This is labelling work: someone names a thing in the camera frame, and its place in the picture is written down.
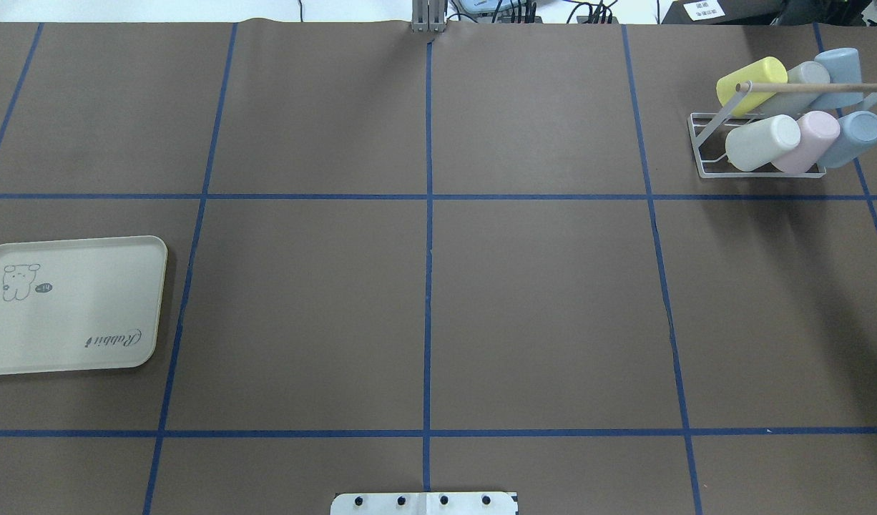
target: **white plate with bolts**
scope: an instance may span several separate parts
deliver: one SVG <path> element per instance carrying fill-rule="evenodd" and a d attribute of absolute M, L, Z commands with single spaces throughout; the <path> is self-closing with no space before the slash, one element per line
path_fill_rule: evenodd
<path fill-rule="evenodd" d="M 340 494 L 330 515 L 517 515 L 514 492 Z"/>
<path fill-rule="evenodd" d="M 149 235 L 0 245 L 0 375 L 142 365 L 167 257 Z"/>

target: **light blue cup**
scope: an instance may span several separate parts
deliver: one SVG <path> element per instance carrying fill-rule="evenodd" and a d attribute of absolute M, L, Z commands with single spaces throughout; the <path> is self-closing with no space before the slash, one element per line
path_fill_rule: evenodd
<path fill-rule="evenodd" d="M 831 49 L 818 53 L 814 61 L 830 72 L 830 84 L 861 84 L 861 63 L 856 49 Z M 825 92 L 810 105 L 812 110 L 848 107 L 863 100 L 860 92 Z"/>
<path fill-rule="evenodd" d="M 877 114 L 855 111 L 838 120 L 840 136 L 817 161 L 821 167 L 845 166 L 877 143 Z"/>

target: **cup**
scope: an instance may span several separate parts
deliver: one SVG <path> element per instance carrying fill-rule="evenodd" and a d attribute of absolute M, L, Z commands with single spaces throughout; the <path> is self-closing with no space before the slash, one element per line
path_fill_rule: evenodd
<path fill-rule="evenodd" d="M 838 123 L 840 136 L 817 161 L 819 166 L 844 166 L 877 144 L 877 114 L 855 111 L 841 117 Z"/>
<path fill-rule="evenodd" d="M 805 61 L 788 71 L 789 84 L 830 84 L 830 72 L 816 61 Z M 766 117 L 777 114 L 788 114 L 796 117 L 809 111 L 810 103 L 820 97 L 818 92 L 784 92 L 775 94 L 760 105 L 759 110 Z"/>
<path fill-rule="evenodd" d="M 804 173 L 814 166 L 840 134 L 838 120 L 826 111 L 811 111 L 798 118 L 801 143 L 794 150 L 773 160 L 785 173 Z"/>
<path fill-rule="evenodd" d="M 856 49 L 831 49 L 818 53 L 814 61 L 830 72 L 831 84 L 861 84 L 861 63 Z M 810 105 L 811 109 L 838 109 L 863 100 L 860 92 L 825 92 Z"/>
<path fill-rule="evenodd" d="M 716 82 L 715 93 L 719 97 L 719 102 L 722 102 L 722 105 L 727 104 L 727 101 L 737 92 L 738 82 L 746 81 L 785 84 L 788 82 L 788 72 L 785 71 L 785 65 L 773 57 L 765 57 L 760 61 L 752 62 L 742 69 L 730 72 Z M 773 95 L 773 92 L 752 92 L 752 94 L 743 97 L 743 101 L 740 101 L 738 107 L 734 108 L 732 114 L 739 117 L 741 114 L 750 113 Z"/>
<path fill-rule="evenodd" d="M 798 122 L 787 114 L 733 128 L 727 134 L 727 160 L 742 172 L 752 172 L 784 156 L 801 143 Z"/>

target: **tray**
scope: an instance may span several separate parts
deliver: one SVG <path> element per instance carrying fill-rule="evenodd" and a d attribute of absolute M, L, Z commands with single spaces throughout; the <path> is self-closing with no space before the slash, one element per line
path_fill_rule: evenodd
<path fill-rule="evenodd" d="M 0 375 L 142 365 L 167 256 L 149 235 L 0 245 Z"/>

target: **white metal rack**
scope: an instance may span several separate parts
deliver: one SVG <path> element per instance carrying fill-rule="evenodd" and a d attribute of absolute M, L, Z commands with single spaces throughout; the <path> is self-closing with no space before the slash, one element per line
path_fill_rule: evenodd
<path fill-rule="evenodd" d="M 861 101 L 859 109 L 870 110 L 877 104 L 877 84 L 771 84 L 771 82 L 741 82 L 737 84 L 737 92 L 717 113 L 691 113 L 687 118 L 690 128 L 690 143 L 693 156 L 696 157 L 696 168 L 703 179 L 732 179 L 747 177 L 773 178 L 811 178 L 823 177 L 827 170 L 814 165 L 804 173 L 779 172 L 771 164 L 763 165 L 753 172 L 741 172 L 727 162 L 724 155 L 724 140 L 734 127 L 749 124 L 753 120 L 765 118 L 763 114 L 732 115 L 734 108 L 751 92 L 775 92 L 775 94 L 792 94 L 793 92 L 867 92 L 868 96 Z"/>

